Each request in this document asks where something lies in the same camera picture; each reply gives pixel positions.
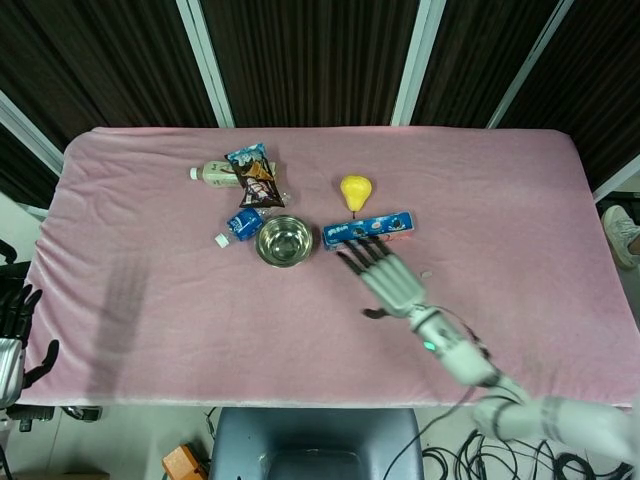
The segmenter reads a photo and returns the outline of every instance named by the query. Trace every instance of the pink towel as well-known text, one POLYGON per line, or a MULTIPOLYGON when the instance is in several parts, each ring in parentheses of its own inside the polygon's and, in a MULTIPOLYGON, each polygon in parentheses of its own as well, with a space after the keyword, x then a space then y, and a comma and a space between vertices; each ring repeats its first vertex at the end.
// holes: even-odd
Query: pink towel
POLYGON ((104 129, 78 137, 28 280, 44 290, 28 364, 53 372, 22 401, 419 406, 463 388, 407 322, 376 308, 334 254, 276 269, 253 242, 219 249, 239 189, 189 167, 264 142, 287 211, 350 218, 337 184, 371 178, 362 217, 410 210, 391 247, 495 364, 534 395, 628 405, 639 334, 571 140, 540 130, 427 127, 104 129))

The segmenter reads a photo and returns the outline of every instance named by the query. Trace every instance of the robotic hand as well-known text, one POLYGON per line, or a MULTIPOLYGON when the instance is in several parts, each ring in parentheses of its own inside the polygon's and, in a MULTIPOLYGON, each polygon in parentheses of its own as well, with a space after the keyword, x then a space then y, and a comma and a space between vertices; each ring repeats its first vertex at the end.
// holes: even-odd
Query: robotic hand
POLYGON ((58 357, 59 343, 53 340, 42 364, 24 371, 31 319, 41 296, 41 290, 32 293, 31 285, 0 296, 0 409, 13 405, 23 389, 49 373, 58 357))
POLYGON ((372 237, 358 239, 357 244, 345 242, 353 258, 343 252, 337 255, 383 307, 365 310, 365 315, 407 318, 411 330, 459 383, 489 389, 473 412, 483 434, 501 440, 543 436, 636 463, 640 439, 633 437, 629 415, 609 405, 562 397, 532 400, 449 322, 441 308, 425 303, 420 280, 384 243, 372 237))

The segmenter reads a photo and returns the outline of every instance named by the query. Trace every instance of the person's foot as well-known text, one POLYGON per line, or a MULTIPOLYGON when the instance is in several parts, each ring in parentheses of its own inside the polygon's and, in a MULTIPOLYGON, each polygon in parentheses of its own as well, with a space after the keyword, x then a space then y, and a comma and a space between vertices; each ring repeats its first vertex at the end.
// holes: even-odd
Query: person's foot
POLYGON ((625 270, 638 265, 640 255, 633 255, 629 244, 640 236, 640 227, 633 223, 624 208, 619 205, 608 208, 602 215, 602 226, 616 264, 625 270))

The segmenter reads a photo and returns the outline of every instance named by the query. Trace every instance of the black curtain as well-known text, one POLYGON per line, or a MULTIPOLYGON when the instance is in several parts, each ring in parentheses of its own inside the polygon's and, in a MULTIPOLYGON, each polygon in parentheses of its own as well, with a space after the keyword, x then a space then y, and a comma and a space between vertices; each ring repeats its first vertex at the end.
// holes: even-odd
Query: black curtain
POLYGON ((557 0, 447 0, 412 124, 484 128, 557 0))
POLYGON ((95 126, 216 126, 175 0, 3 0, 0 62, 61 150, 95 126))
POLYGON ((417 0, 201 0, 238 127, 389 124, 417 0))
POLYGON ((500 127, 570 134, 593 189, 638 155, 640 2, 575 2, 500 127))
POLYGON ((0 125, 0 192, 16 202, 48 208, 57 181, 56 174, 0 125))

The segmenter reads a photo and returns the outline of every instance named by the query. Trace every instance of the snack bag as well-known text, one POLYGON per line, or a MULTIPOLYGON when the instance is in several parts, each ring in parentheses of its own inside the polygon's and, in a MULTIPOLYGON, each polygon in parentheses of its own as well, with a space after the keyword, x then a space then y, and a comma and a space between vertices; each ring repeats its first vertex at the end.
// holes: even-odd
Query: snack bag
POLYGON ((233 167, 240 185, 244 187, 240 207, 284 207, 264 144, 258 143, 227 153, 225 158, 233 167))

